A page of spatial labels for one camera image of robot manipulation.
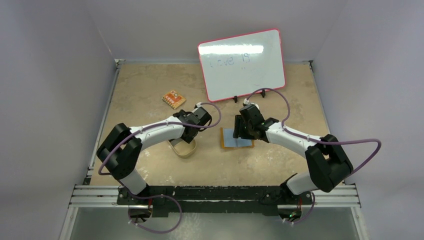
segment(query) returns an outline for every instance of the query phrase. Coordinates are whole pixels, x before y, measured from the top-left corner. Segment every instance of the tabletop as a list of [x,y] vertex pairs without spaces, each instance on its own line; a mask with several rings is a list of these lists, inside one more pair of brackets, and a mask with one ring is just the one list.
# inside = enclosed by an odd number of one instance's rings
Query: tabletop
[[[328,127],[322,110],[315,80],[307,64],[284,66],[286,85],[278,91],[289,101],[291,114],[286,125],[311,135],[325,136]],[[176,90],[186,102],[172,109],[162,96]],[[142,151],[136,169],[149,185],[204,186],[263,186],[280,185],[294,173],[308,170],[306,160],[280,146],[256,140],[253,148],[223,149],[220,128],[233,128],[234,116],[239,114],[243,97],[219,101],[222,112],[218,126],[199,132],[196,151],[187,159],[179,158],[167,142]],[[200,64],[140,64],[122,66],[104,122],[100,143],[119,123],[128,127],[143,126],[170,117],[180,109],[192,111],[198,102],[207,102]],[[282,120],[287,114],[284,100],[275,92],[265,98],[255,94],[265,119]],[[213,119],[218,112],[205,106]],[[90,185],[119,185],[111,176],[97,174],[101,161],[96,158]]]

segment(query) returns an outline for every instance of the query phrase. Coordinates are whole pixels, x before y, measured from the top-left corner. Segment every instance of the black mounting base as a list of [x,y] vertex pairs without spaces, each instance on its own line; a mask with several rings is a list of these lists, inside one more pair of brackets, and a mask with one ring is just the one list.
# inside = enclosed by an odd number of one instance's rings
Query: black mounting base
[[[260,95],[262,96],[262,98],[265,98],[265,90],[263,89],[261,92],[260,92]],[[232,97],[232,99],[234,100],[234,102],[235,103],[237,103],[238,101],[239,101],[239,97],[238,96],[234,96],[234,97]]]
[[[310,205],[312,199],[307,193],[285,194],[281,186],[148,186],[138,196],[167,195],[176,199],[184,213],[258,213],[264,216],[285,216],[296,209],[278,205]],[[126,188],[119,189],[118,205],[148,205],[149,200],[132,198]],[[177,205],[167,198],[152,201],[152,217],[167,217],[168,213],[178,213]]]

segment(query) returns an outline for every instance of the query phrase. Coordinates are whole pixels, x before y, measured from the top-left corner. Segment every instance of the gray wall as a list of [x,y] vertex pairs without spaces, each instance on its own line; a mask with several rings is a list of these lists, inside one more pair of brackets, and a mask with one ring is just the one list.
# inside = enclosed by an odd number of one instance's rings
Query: gray wall
[[[423,239],[424,5],[349,0],[314,65],[330,130],[376,137],[356,182],[372,239]],[[346,147],[355,166],[375,145]]]
[[198,61],[202,41],[278,28],[286,61],[312,60],[347,0],[87,0],[113,57]]
[[59,237],[114,60],[82,0],[0,0],[1,239]]

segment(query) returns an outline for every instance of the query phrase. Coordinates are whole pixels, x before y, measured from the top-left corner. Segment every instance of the blue cloth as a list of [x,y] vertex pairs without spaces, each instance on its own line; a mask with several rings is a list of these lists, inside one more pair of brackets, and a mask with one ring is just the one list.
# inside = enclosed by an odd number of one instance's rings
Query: blue cloth
[[224,139],[224,147],[226,148],[241,148],[241,147],[250,147],[252,146],[252,140],[233,138],[234,129],[232,128],[223,128],[222,134]]

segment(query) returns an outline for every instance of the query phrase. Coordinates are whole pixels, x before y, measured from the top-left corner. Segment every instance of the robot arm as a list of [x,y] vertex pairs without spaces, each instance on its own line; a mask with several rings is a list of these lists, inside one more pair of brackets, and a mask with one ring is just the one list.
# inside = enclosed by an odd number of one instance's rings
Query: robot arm
[[[287,132],[307,136],[303,139]],[[309,135],[292,129],[274,118],[264,119],[255,103],[248,103],[240,109],[240,115],[235,116],[234,138],[256,139],[267,143],[281,145],[307,161],[308,172],[293,175],[282,186],[292,194],[320,189],[330,192],[343,179],[351,174],[353,166],[339,145],[323,145],[309,141],[320,139],[323,142],[338,142],[333,135],[324,137]]]
[[180,110],[167,119],[152,124],[127,127],[120,123],[112,129],[96,155],[113,178],[137,195],[148,186],[135,168],[140,152],[168,140],[181,139],[190,143],[202,130],[184,124],[205,126],[211,121],[211,115],[198,103],[192,112]]

